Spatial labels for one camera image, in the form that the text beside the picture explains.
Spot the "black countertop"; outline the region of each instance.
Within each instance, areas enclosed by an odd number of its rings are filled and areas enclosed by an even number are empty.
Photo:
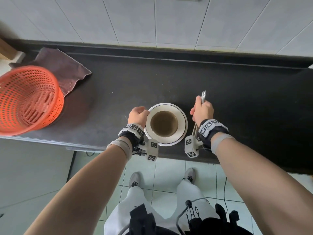
[[[50,126],[18,139],[104,150],[127,123],[135,106],[169,102],[188,119],[203,90],[215,109],[214,118],[238,141],[289,172],[313,173],[312,72],[220,63],[169,61],[70,53],[91,72],[66,96],[60,117]],[[24,62],[32,60],[29,51]],[[191,160],[183,141],[160,147],[160,157]],[[218,163],[203,151],[192,159]]]

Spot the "forearm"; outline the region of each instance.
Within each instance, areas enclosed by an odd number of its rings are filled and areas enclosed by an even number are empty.
[[[232,138],[224,139],[216,154],[264,234],[313,229],[313,195],[284,170]]]
[[[66,183],[25,234],[92,234],[126,162],[111,145]]]

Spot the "red plastic basket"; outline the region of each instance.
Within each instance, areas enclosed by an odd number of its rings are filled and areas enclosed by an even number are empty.
[[[0,135],[41,129],[61,113],[64,97],[47,69],[25,66],[0,77]]]

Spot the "shoe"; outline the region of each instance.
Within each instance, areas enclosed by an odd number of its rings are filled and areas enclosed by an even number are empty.
[[[139,172],[134,172],[129,180],[129,188],[139,186],[140,187],[140,174]]]
[[[189,180],[191,182],[191,184],[195,183],[195,181],[196,181],[196,172],[195,172],[195,170],[192,167],[188,168],[188,170],[186,170],[185,176],[184,176],[183,180]]]

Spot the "white plate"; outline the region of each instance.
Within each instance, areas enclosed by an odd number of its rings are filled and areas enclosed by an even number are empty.
[[[156,135],[151,128],[151,118],[160,111],[170,111],[173,113],[178,120],[178,129],[170,137],[161,137]],[[180,142],[186,135],[188,129],[188,121],[185,113],[178,107],[171,103],[159,103],[155,106],[152,106],[150,109],[150,114],[147,118],[147,123],[145,127],[145,134],[149,139],[153,138],[159,142],[160,146],[172,146]]]

